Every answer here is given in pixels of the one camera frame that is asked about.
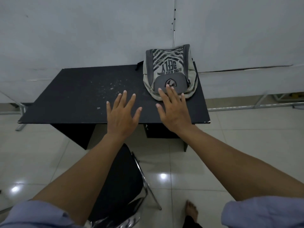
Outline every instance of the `black chair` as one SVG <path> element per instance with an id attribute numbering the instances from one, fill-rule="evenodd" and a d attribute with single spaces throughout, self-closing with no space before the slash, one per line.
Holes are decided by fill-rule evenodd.
<path id="1" fill-rule="evenodd" d="M 146 195 L 134 200 L 144 188 Z M 151 193 L 156 200 L 133 152 L 124 144 L 116 155 L 104 186 L 89 216 L 93 227 L 133 227 L 140 219 L 142 205 Z"/>

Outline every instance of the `left hand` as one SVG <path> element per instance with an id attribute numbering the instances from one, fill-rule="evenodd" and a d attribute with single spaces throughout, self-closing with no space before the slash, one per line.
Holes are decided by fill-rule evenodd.
<path id="1" fill-rule="evenodd" d="M 135 103 L 136 95 L 133 94 L 130 101 L 126 105 L 127 91 L 119 94 L 114 102 L 113 109 L 107 102 L 107 119 L 108 134 L 123 140 L 129 137 L 138 125 L 142 107 L 135 112 L 134 117 L 131 116 L 131 109 Z"/>

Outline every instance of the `sleeve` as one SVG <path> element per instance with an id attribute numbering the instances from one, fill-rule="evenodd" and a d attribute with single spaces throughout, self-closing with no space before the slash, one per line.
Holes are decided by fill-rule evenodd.
<path id="1" fill-rule="evenodd" d="M 13 227 L 81 227 L 58 207 L 43 201 L 26 201 L 15 205 L 0 228 Z"/>
<path id="2" fill-rule="evenodd" d="M 234 227 L 304 227 L 304 199 L 265 196 L 228 202 L 222 225 Z"/>

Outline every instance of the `foot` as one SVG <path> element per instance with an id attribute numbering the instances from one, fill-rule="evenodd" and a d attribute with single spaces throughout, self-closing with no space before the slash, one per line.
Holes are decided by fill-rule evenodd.
<path id="1" fill-rule="evenodd" d="M 197 211 L 196 206 L 189 200 L 186 201 L 186 216 L 187 215 L 191 216 L 194 222 L 197 223 L 199 212 Z"/>

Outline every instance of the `backpack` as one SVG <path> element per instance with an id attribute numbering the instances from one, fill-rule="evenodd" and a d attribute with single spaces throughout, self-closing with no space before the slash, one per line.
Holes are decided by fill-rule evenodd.
<path id="1" fill-rule="evenodd" d="M 143 82 L 151 96 L 161 101 L 158 88 L 165 93 L 166 85 L 173 86 L 177 94 L 191 97 L 197 88 L 196 71 L 190 45 L 173 49 L 150 49 L 143 61 Z"/>

